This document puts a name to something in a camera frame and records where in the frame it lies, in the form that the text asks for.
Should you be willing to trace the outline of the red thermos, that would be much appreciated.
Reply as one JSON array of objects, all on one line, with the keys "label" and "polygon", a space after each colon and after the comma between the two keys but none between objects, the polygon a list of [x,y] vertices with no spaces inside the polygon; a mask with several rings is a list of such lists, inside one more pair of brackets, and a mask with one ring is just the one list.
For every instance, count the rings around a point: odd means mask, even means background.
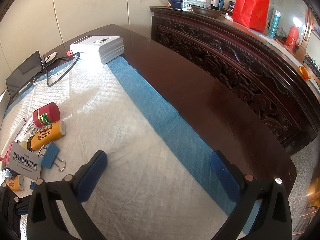
[{"label": "red thermos", "polygon": [[285,42],[285,45],[289,50],[294,50],[298,37],[299,37],[298,27],[296,25],[293,25],[289,30],[289,34]]}]

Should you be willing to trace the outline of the teal spray bottle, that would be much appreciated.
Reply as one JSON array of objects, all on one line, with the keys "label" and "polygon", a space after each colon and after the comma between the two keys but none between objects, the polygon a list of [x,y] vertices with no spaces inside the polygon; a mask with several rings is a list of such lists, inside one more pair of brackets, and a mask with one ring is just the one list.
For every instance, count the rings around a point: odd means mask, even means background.
[{"label": "teal spray bottle", "polygon": [[274,38],[276,35],[276,31],[277,31],[277,27],[280,21],[280,17],[281,17],[281,13],[276,10],[276,12],[274,13],[274,17],[273,17],[273,21],[270,27],[270,31],[269,31],[269,37],[270,38]]}]

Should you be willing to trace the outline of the green cap medicine bottle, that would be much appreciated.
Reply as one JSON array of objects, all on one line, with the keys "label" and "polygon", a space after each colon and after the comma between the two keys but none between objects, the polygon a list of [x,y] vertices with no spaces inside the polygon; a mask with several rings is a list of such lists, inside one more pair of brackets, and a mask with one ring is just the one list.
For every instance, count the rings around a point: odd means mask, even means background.
[{"label": "green cap medicine bottle", "polygon": [[211,0],[211,8],[215,10],[219,10],[220,0]]}]

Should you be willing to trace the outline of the white long stick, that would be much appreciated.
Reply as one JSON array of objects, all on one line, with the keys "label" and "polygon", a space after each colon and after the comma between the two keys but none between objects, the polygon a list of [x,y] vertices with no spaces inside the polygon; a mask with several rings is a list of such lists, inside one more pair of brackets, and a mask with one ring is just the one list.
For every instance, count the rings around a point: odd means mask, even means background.
[{"label": "white long stick", "polygon": [[26,118],[22,118],[21,121],[16,126],[16,128],[14,129],[14,131],[9,136],[7,142],[5,143],[5,145],[1,151],[1,160],[4,160],[5,156],[7,155],[7,151],[8,151],[8,147],[9,147],[10,142],[15,140],[15,138],[17,137],[17,135],[19,134],[20,130],[25,125],[25,123],[26,123]]}]

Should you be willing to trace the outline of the dark carved wooden sideboard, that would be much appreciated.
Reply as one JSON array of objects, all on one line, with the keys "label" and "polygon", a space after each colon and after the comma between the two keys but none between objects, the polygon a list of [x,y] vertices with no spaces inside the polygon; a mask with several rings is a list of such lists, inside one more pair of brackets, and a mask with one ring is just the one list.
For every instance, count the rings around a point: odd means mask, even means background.
[{"label": "dark carved wooden sideboard", "polygon": [[319,97],[293,64],[223,18],[151,7],[151,37],[185,57],[243,101],[289,155],[319,135]]}]

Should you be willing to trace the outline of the blue box on sideboard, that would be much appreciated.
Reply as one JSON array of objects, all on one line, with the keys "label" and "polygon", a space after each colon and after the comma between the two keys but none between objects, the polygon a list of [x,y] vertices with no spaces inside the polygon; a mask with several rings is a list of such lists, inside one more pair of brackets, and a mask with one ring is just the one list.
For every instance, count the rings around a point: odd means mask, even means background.
[{"label": "blue box on sideboard", "polygon": [[182,10],[183,0],[168,0],[168,7]]}]

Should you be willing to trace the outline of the yellow tube with black cap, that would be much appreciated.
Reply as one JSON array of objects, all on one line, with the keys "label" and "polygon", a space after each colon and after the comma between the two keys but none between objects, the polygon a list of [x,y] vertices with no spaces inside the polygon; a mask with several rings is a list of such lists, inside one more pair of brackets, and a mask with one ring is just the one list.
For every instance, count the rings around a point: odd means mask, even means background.
[{"label": "yellow tube with black cap", "polygon": [[63,137],[65,133],[65,122],[63,120],[55,122],[31,136],[27,141],[27,149],[29,151],[38,150],[42,146]]}]

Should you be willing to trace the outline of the red cylindrical tin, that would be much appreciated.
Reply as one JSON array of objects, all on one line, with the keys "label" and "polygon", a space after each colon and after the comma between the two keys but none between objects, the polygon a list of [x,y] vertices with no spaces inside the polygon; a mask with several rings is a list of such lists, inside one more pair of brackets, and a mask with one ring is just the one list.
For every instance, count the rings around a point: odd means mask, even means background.
[{"label": "red cylindrical tin", "polygon": [[58,122],[60,120],[60,110],[56,103],[50,102],[36,109],[32,117],[34,125],[41,128]]}]

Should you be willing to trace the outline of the red paper bag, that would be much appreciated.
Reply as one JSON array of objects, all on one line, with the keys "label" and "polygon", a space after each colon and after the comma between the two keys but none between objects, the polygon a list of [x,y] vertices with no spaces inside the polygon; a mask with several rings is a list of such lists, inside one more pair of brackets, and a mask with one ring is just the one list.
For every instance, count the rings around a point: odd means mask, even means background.
[{"label": "red paper bag", "polygon": [[263,33],[267,24],[270,0],[236,0],[233,21]]}]

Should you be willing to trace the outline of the dark wooden bowl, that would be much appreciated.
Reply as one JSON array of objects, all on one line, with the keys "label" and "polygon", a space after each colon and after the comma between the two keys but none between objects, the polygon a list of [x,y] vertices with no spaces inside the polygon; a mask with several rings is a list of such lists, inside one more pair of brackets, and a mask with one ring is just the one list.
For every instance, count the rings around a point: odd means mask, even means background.
[{"label": "dark wooden bowl", "polygon": [[203,16],[207,16],[210,18],[219,18],[222,15],[222,12],[219,10],[215,10],[215,9],[210,9],[207,7],[201,7],[198,5],[191,5],[193,12],[195,14],[199,14],[199,15],[203,15]]}]

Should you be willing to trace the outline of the white barcode card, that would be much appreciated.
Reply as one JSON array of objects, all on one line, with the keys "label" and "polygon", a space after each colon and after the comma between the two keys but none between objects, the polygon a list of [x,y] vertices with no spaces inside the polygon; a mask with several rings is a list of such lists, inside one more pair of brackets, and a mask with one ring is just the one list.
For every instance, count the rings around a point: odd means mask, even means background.
[{"label": "white barcode card", "polygon": [[12,142],[9,147],[6,165],[9,169],[32,180],[38,180],[41,173],[40,159],[33,152]]}]

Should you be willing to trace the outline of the white blue absorbent mat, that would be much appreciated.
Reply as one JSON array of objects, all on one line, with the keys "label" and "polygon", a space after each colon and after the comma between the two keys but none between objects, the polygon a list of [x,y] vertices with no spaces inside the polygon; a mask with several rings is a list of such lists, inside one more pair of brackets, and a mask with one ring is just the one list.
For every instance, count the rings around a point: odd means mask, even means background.
[{"label": "white blue absorbent mat", "polygon": [[107,239],[211,239],[235,204],[210,168],[212,150],[122,57],[78,61],[45,78],[10,107],[4,145],[22,118],[54,102],[66,134],[56,141],[66,168],[43,168],[46,181],[74,174],[97,152],[108,165],[84,209]]}]

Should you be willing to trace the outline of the small orange bottle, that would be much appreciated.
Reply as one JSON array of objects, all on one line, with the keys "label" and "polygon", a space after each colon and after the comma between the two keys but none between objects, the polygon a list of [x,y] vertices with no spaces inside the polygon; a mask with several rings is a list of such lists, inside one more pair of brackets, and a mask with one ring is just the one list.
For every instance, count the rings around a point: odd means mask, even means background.
[{"label": "small orange bottle", "polygon": [[12,191],[22,191],[24,190],[24,179],[22,175],[17,175],[15,177],[6,178],[5,183]]}]

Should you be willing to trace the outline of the blue binder clip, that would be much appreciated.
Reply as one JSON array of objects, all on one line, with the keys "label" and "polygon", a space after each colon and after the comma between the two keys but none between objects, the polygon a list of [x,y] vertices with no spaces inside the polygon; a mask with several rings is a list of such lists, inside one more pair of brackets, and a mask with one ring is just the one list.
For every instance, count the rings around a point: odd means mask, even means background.
[{"label": "blue binder clip", "polygon": [[53,142],[42,146],[38,152],[40,165],[47,169],[51,169],[55,165],[58,171],[62,172],[66,167],[66,161],[57,156],[59,151],[60,149]]}]

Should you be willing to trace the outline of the black tablet screen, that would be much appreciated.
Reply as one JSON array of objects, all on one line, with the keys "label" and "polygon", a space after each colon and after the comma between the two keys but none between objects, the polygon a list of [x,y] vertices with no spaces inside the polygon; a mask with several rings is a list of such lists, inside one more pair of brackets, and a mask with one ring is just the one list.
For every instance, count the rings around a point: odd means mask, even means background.
[{"label": "black tablet screen", "polygon": [[42,72],[42,69],[40,53],[35,51],[7,77],[6,85],[10,98],[13,99],[19,94],[23,87]]}]

